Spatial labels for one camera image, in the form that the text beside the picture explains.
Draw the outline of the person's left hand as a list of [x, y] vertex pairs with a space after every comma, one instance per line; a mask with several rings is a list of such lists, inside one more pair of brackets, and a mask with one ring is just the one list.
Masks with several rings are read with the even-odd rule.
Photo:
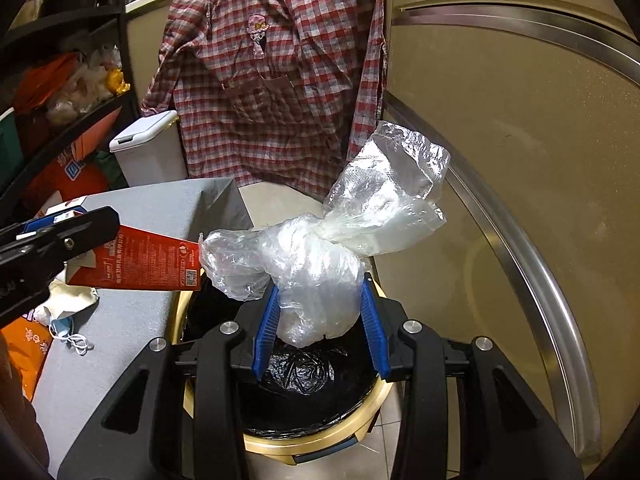
[[32, 404], [23, 394], [22, 376], [11, 360], [4, 337], [1, 337], [0, 368], [1, 411], [29, 452], [44, 468], [48, 468], [50, 456], [46, 439]]

